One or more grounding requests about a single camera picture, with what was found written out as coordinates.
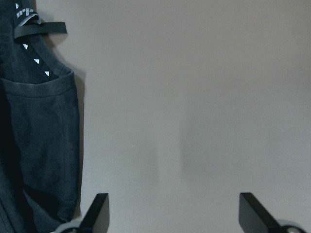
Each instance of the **garment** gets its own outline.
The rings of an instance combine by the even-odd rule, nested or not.
[[[17,233],[54,231],[71,220],[78,194],[79,112],[74,75],[41,36],[14,40],[21,14],[35,15],[31,9],[30,0],[0,0],[0,97],[7,103],[7,108],[0,105],[0,111],[8,115],[7,123],[0,126],[7,124],[2,131],[12,135],[9,150],[0,142],[4,146],[0,184],[7,190],[0,192],[0,218],[13,228],[21,226],[11,229]],[[14,201],[19,204],[10,206],[15,213],[11,214],[3,204]],[[2,232],[10,231],[0,228]]]

